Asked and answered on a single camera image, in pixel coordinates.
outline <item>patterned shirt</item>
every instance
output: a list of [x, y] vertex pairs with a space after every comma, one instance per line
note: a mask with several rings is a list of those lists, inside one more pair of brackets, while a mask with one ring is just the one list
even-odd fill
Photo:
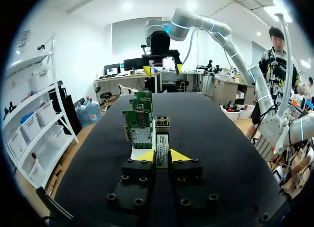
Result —
[[[286, 52], [275, 52], [274, 48], [264, 52], [259, 65], [266, 80], [271, 97], [276, 105], [281, 104], [283, 97], [285, 80], [286, 80]], [[300, 77], [293, 65], [292, 89], [297, 93], [296, 89], [300, 83]]]

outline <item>ceiling light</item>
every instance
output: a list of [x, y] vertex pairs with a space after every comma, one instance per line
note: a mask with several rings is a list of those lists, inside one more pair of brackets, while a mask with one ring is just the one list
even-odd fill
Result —
[[304, 66], [305, 68], [310, 69], [311, 68], [311, 64], [307, 61], [301, 60], [300, 61], [301, 65]]
[[188, 0], [186, 2], [186, 8], [190, 11], [190, 12], [194, 12], [197, 9], [197, 2], [195, 0]]
[[123, 11], [131, 11], [133, 8], [133, 2], [132, 1], [126, 1], [122, 3], [121, 8]]
[[273, 0], [274, 6], [264, 7], [265, 12], [275, 21], [279, 22], [279, 18], [275, 16], [276, 13], [282, 13], [285, 21], [292, 22], [292, 18], [290, 17], [287, 9], [285, 8], [284, 3], [281, 0]]

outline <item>green circuit board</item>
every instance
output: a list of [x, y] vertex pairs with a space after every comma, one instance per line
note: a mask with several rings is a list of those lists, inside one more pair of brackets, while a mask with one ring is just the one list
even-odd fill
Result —
[[152, 93], [143, 91], [135, 93], [136, 99], [131, 99], [131, 111], [123, 111], [126, 119], [124, 130], [127, 139], [133, 143], [135, 149], [152, 148]]

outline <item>ceiling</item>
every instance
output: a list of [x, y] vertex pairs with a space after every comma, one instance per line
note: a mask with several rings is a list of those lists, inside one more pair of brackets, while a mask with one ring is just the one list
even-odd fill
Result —
[[[123, 2], [130, 1], [132, 9], [121, 10]], [[104, 27], [106, 24], [142, 17], [171, 16], [176, 7], [186, 8], [189, 0], [47, 0], [45, 6], [62, 9], [69, 15], [80, 16], [95, 25]], [[197, 3], [195, 13], [209, 16], [230, 2], [243, 0], [193, 0]], [[213, 19], [227, 23], [233, 32], [253, 40], [264, 48], [270, 48], [268, 29], [278, 26], [262, 7], [273, 5], [273, 0], [246, 0], [233, 3], [212, 16]], [[302, 30], [294, 20], [289, 24], [289, 31], [293, 46], [293, 55], [296, 65], [306, 75], [310, 70], [301, 66], [301, 59], [308, 61], [314, 56], [312, 48]]]

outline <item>black chair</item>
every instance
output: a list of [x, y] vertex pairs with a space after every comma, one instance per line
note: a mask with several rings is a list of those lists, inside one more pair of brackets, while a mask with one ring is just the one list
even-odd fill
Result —
[[104, 103], [106, 104], [106, 106], [102, 109], [103, 112], [106, 112], [110, 108], [110, 105], [108, 104], [108, 99], [112, 97], [112, 93], [106, 92], [106, 93], [99, 94], [100, 86], [95, 87], [95, 92], [98, 94], [99, 98], [102, 100], [102, 102], [100, 103], [100, 106], [102, 106]]
[[176, 81], [176, 86], [177, 86], [177, 91], [181, 92], [186, 92], [186, 89], [188, 87], [189, 81]]

